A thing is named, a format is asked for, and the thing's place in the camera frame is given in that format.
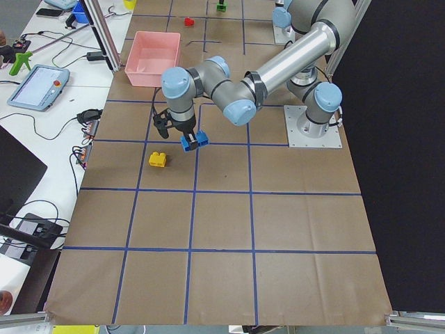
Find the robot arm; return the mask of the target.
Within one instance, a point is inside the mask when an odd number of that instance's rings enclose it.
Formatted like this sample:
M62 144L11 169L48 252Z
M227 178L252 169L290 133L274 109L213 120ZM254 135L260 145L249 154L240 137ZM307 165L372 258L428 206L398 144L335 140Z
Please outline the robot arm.
M254 118L267 97L280 85L306 106L298 118L301 134L320 138L339 110L342 92L330 82L317 79L316 61L339 49L352 36L355 6L352 1L284 1L273 11L273 24L292 28L301 36L258 70L248 71L238 83L230 79L229 66L220 56L206 59L195 67L172 67L161 76L167 109L154 114L154 126L163 138L174 127L183 134L181 144L188 152L206 145L203 133L195 132L193 100L208 95L223 115L242 126Z

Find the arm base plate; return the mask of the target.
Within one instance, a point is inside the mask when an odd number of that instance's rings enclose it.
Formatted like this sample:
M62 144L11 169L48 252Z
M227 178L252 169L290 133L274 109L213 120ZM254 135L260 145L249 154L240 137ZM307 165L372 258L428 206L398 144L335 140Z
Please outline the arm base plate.
M341 149L338 127L309 120L306 106L284 105L284 119L290 148Z
M282 28L273 23L273 35L276 45L284 46L287 42L295 42L297 39L296 32L293 30L291 25Z

